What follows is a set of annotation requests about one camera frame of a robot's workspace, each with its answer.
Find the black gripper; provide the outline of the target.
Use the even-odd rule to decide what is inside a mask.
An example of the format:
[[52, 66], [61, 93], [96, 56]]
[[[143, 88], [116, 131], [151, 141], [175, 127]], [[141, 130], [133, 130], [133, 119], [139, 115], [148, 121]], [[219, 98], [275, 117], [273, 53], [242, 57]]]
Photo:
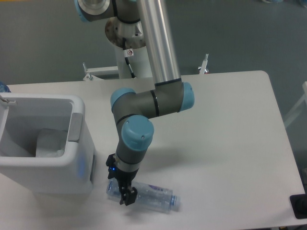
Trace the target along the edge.
[[138, 191], [135, 187], [131, 187], [132, 180], [135, 178], [138, 169], [132, 172], [125, 172], [116, 167], [115, 154], [110, 154], [106, 161], [108, 167], [108, 179], [116, 178], [120, 191], [120, 204], [126, 206], [133, 204], [136, 201]]

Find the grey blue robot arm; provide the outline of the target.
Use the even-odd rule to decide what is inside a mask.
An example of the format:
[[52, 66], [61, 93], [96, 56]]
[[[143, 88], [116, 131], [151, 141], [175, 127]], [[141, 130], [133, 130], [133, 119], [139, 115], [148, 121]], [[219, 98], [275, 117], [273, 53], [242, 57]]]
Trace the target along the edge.
[[120, 204], [130, 205], [138, 193], [132, 180], [154, 135], [151, 118], [192, 108], [194, 93], [181, 80], [165, 1], [77, 0], [75, 8], [85, 22], [107, 19], [105, 33], [124, 55], [147, 49], [155, 88], [141, 93], [121, 88], [110, 98], [119, 141], [106, 161], [108, 177], [118, 182]]

